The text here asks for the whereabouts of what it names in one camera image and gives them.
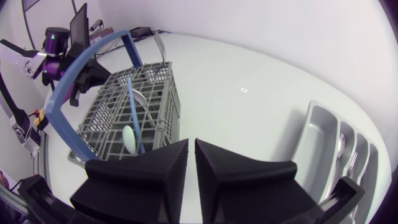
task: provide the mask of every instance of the gray dish rack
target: gray dish rack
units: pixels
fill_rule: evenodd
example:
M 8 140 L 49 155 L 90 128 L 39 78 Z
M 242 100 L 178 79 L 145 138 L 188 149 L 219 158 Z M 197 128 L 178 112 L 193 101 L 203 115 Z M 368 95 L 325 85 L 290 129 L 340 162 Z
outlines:
M 137 156 L 130 154 L 123 144 L 123 127 L 129 125 L 134 129 L 127 77 L 131 77 L 132 88 L 141 92 L 148 102 L 142 106 L 134 100 L 141 129 L 136 145 L 143 143 L 148 152 L 179 140 L 180 100 L 172 63 L 153 63 L 130 68 L 108 78 L 76 131 L 90 150 L 103 161 Z M 73 151 L 70 151 L 68 159 L 84 166 L 84 162 Z

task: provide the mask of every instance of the blue plastic handle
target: blue plastic handle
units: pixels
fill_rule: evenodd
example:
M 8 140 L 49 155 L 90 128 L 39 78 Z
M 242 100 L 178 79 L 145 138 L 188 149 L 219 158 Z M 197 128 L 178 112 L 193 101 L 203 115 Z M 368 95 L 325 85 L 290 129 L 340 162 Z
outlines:
M 76 77 L 84 68 L 86 63 L 91 59 L 94 54 L 108 42 L 121 37 L 130 56 L 131 62 L 134 67 L 142 66 L 141 59 L 139 58 L 136 46 L 132 41 L 130 32 L 122 30 L 113 34 L 107 35 L 99 42 L 84 50 L 76 60 L 69 66 L 59 84 L 55 88 L 50 101 L 47 105 L 45 115 L 49 119 L 51 125 L 58 132 L 61 138 L 68 144 L 70 149 L 83 161 L 87 162 L 90 159 L 98 159 L 94 153 L 87 147 L 87 145 L 80 139 L 75 130 L 70 126 L 69 122 L 61 112 L 63 99 L 66 97 L 69 87 L 75 82 Z
M 132 82 L 131 78 L 127 78 L 127 88 L 128 88 L 128 93 L 129 93 L 129 99 L 130 99 L 130 107 L 131 107 L 131 117 L 132 117 L 132 125 L 134 126 L 134 130 L 136 132 L 136 139 L 137 142 L 139 140 L 139 133 L 140 133 L 140 128 L 139 128 L 139 123 L 138 123 L 138 118 L 137 118 L 137 111 L 136 111 L 136 106 L 134 105 L 134 97 L 132 94 Z M 144 144 L 140 143 L 138 146 L 139 153 L 145 153 L 144 149 Z

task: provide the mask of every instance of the gray cutlery tray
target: gray cutlery tray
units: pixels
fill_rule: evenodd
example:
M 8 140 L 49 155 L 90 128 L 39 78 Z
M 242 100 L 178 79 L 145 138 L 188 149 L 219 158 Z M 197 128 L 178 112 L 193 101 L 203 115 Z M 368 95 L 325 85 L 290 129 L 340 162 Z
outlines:
M 345 136 L 345 148 L 338 158 L 340 133 Z M 292 160 L 298 166 L 295 180 L 317 203 L 330 195 L 352 166 L 349 177 L 365 190 L 365 195 L 344 223 L 366 221 L 376 187 L 378 156 L 375 145 L 359 129 L 311 101 Z

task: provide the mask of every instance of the white table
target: white table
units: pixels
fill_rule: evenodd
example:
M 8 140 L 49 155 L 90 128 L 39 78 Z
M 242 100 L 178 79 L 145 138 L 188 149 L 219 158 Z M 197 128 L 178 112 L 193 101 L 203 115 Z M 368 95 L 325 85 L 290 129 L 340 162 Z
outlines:
M 167 60 L 181 102 L 180 139 L 189 138 L 182 223 L 201 223 L 194 139 L 262 161 L 290 160 L 304 124 L 310 100 L 342 115 L 368 136 L 379 153 L 376 192 L 368 220 L 373 217 L 391 183 L 386 147 L 369 116 L 351 99 L 311 74 L 272 57 L 212 40 L 162 34 Z M 136 43 L 143 63 L 160 62 L 154 39 Z M 110 72 L 132 66 L 124 49 L 99 59 Z M 98 88 L 80 96 L 78 108 L 65 103 L 62 111 L 77 129 Z M 49 125 L 49 165 L 55 196 L 69 198 L 87 176 L 67 161 L 68 146 Z

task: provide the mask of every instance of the utensil organizer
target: utensil organizer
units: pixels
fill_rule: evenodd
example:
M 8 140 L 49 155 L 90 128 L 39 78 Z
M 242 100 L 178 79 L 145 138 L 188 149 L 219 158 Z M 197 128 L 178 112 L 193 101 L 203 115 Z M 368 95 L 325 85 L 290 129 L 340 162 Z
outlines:
M 340 133 L 345 136 L 345 148 L 338 158 Z M 295 180 L 318 203 L 330 195 L 338 179 L 349 174 L 365 195 L 345 223 L 366 221 L 376 188 L 378 158 L 376 146 L 358 128 L 311 101 L 292 160 L 298 166 Z
M 122 136 L 126 125 L 134 129 L 127 77 L 131 77 L 133 89 L 141 92 L 148 102 L 143 106 L 134 100 L 141 129 L 136 145 L 143 143 L 145 151 L 152 151 L 179 140 L 180 100 L 172 63 L 130 68 L 108 78 L 76 131 L 90 150 L 104 161 L 136 156 L 124 147 Z M 68 159 L 80 166 L 84 165 L 73 151 L 70 151 Z

